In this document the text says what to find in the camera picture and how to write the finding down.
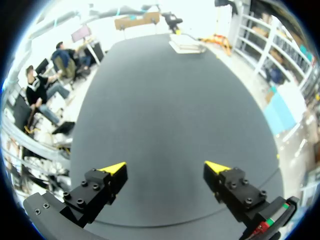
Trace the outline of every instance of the black table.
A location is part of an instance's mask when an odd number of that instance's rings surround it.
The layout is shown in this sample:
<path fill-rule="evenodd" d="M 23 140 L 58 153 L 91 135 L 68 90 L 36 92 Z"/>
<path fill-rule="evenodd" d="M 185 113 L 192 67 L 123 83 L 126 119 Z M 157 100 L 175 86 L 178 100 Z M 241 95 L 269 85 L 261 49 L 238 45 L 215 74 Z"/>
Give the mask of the black table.
<path fill-rule="evenodd" d="M 71 180 L 127 162 L 128 182 L 87 229 L 111 240 L 237 239 L 244 225 L 203 180 L 204 161 L 246 171 L 283 194 L 263 113 L 216 56 L 177 54 L 169 36 L 115 44 L 101 62 L 73 133 Z"/>

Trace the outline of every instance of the dark gray mat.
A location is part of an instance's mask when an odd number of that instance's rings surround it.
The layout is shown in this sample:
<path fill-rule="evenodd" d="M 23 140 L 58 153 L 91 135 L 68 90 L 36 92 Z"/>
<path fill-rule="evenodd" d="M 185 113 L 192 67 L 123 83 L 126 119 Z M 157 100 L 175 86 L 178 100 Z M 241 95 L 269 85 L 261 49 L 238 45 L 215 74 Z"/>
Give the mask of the dark gray mat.
<path fill-rule="evenodd" d="M 261 186 L 277 170 L 267 122 L 241 81 L 210 51 L 176 54 L 167 35 L 115 44 L 74 129 L 72 185 L 91 168 L 127 162 L 129 180 L 104 223 L 151 227 L 220 211 L 204 161 L 240 167 Z M 282 194 L 282 182 L 273 186 Z"/>

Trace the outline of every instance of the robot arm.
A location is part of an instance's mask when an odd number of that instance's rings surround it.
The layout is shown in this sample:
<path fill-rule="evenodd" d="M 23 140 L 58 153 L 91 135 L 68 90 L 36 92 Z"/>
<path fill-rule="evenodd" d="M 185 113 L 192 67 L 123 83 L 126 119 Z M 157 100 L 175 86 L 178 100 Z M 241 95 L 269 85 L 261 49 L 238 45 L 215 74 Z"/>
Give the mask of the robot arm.
<path fill-rule="evenodd" d="M 85 180 L 71 192 L 64 192 L 64 202 L 50 192 L 29 196 L 23 206 L 45 239 L 99 239 L 83 229 L 92 223 L 106 204 L 111 205 L 128 179 L 127 165 L 118 163 L 92 169 Z"/>
<path fill-rule="evenodd" d="M 24 208 L 39 232 L 50 240 L 103 240 L 83 229 L 92 223 L 103 207 L 111 205 L 128 179 L 125 162 L 102 169 L 92 169 L 85 181 L 71 192 L 64 192 L 60 202 L 49 192 L 29 196 Z M 252 186 L 245 172 L 210 161 L 204 164 L 204 180 L 219 203 L 225 203 L 246 230 L 240 240 L 277 240 L 279 228 L 287 224 L 297 210 L 298 198 L 277 197 L 269 203 L 267 193 Z"/>
<path fill-rule="evenodd" d="M 271 203 L 267 192 L 252 186 L 239 168 L 229 168 L 210 161 L 204 163 L 203 178 L 219 203 L 225 203 L 246 230 L 240 240 L 276 240 L 278 229 L 285 226 L 297 210 L 299 199 L 277 197 Z"/>

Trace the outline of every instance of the man in black shirt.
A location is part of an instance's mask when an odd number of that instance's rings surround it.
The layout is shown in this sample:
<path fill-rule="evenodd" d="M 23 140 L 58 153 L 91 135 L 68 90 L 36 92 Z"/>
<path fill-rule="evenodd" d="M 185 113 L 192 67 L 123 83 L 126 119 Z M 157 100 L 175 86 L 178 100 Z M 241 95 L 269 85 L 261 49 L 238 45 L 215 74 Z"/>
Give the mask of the man in black shirt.
<path fill-rule="evenodd" d="M 47 83 L 53 82 L 57 76 L 42 77 L 36 75 L 34 67 L 30 65 L 26 69 L 26 77 L 28 86 L 25 91 L 26 99 L 32 109 L 38 108 L 39 111 L 53 124 L 59 125 L 59 118 L 47 107 L 47 100 L 50 99 L 56 92 L 58 92 L 65 100 L 69 96 L 69 91 L 65 89 L 60 83 L 55 83 L 48 90 L 45 86 Z"/>

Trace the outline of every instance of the jeans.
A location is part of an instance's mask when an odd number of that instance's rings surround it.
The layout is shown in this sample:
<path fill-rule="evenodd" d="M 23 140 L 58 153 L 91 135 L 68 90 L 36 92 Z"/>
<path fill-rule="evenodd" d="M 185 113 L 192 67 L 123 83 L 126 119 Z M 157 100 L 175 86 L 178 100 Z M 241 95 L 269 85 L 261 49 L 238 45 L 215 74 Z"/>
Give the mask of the jeans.
<path fill-rule="evenodd" d="M 47 99 L 49 100 L 56 92 L 58 92 L 64 99 L 66 99 L 70 93 L 59 82 L 56 82 L 46 91 Z M 38 109 L 50 122 L 58 125 L 59 118 L 48 108 L 47 105 L 42 104 Z"/>
<path fill-rule="evenodd" d="M 91 57 L 90 56 L 81 56 L 79 58 L 79 63 L 81 65 L 85 65 L 87 67 L 90 67 L 90 63 L 91 63 Z"/>

